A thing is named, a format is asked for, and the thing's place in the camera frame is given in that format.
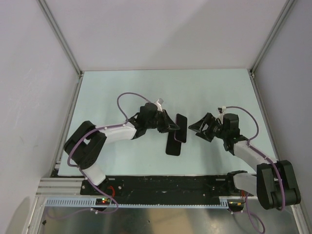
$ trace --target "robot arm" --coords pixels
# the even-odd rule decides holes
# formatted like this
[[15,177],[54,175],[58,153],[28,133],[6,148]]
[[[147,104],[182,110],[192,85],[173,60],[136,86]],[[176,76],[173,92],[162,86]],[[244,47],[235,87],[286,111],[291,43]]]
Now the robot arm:
[[269,158],[259,149],[248,144],[248,139],[240,134],[238,115],[225,114],[221,108],[219,111],[219,117],[215,118],[211,113],[207,113],[200,121],[189,126],[189,129],[208,142],[211,142],[214,137],[222,139],[226,151],[244,160],[256,171],[255,175],[246,171],[228,173],[230,190],[233,192],[244,190],[256,195],[265,209],[281,207],[282,191],[273,163],[282,180],[285,205],[299,204],[301,196],[291,163],[287,160],[276,161]]
[[[161,99],[155,103],[146,103],[140,111],[128,119],[125,124],[104,127],[102,130],[90,134],[74,151],[72,160],[87,175],[95,185],[99,185],[105,178],[105,173],[96,164],[98,155],[104,144],[119,140],[131,140],[141,137],[147,129],[154,129],[160,133],[179,130],[180,128],[170,119],[166,110],[162,109]],[[65,152],[70,155],[75,145],[88,132],[96,129],[90,121],[83,122],[64,145]]]

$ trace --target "white panel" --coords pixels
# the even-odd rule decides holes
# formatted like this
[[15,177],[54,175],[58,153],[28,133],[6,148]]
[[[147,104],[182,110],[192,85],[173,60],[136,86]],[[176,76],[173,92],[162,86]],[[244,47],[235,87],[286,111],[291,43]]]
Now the white panel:
[[36,1],[0,4],[0,233],[17,234],[50,168],[77,76]]
[[83,70],[250,68],[286,0],[48,0]]
[[[150,101],[164,100],[162,107],[172,120],[177,113],[188,118],[188,126],[199,121],[207,112],[217,115],[217,107],[236,105],[249,110],[259,122],[260,135],[253,144],[274,157],[273,149],[246,69],[212,70],[144,70],[86,72],[68,138],[89,120],[97,126],[124,122],[116,99],[123,92],[137,92]],[[120,105],[133,116],[145,103],[136,96],[124,96]],[[251,137],[256,132],[253,120],[240,110],[242,134]],[[195,136],[188,130],[187,142],[182,144],[180,156],[165,153],[168,134],[151,129],[135,140],[122,140],[104,147],[97,165],[107,175],[200,175],[226,174],[231,171],[254,172],[243,160],[226,152],[223,141],[212,143]],[[67,165],[64,152],[59,169],[60,176],[79,176],[77,168]]]
[[282,159],[292,162],[312,218],[312,1],[301,0],[255,77]]

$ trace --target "shiny floor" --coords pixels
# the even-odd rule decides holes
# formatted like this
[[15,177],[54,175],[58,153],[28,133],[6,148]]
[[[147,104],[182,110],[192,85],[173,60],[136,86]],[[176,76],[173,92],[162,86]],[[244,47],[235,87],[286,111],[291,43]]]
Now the shiny floor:
[[[56,217],[81,208],[51,208]],[[264,210],[257,200],[250,209],[264,222],[267,234],[298,234],[290,207],[283,212]],[[227,210],[179,208],[121,208],[113,214],[78,213],[65,220],[46,219],[40,234],[256,234],[247,214]]]

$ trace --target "white wall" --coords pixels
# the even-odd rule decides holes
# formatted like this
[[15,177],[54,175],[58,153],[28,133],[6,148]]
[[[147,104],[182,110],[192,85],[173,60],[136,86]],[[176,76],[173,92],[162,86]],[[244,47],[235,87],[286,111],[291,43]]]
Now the white wall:
[[50,168],[77,76],[35,0],[0,4],[0,233],[17,234]]
[[280,156],[292,162],[312,218],[312,1],[299,0],[255,78]]
[[286,0],[47,0],[82,70],[250,68]]

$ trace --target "black smartphone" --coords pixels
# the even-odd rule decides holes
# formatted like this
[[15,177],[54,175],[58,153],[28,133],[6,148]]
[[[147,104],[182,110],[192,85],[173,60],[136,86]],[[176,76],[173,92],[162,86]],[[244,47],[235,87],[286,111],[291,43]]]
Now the black smartphone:
[[168,133],[166,154],[180,156],[182,143],[175,140],[175,132]]
[[175,123],[180,127],[180,130],[175,131],[175,140],[181,143],[186,143],[187,133],[187,118],[183,115],[177,114]]

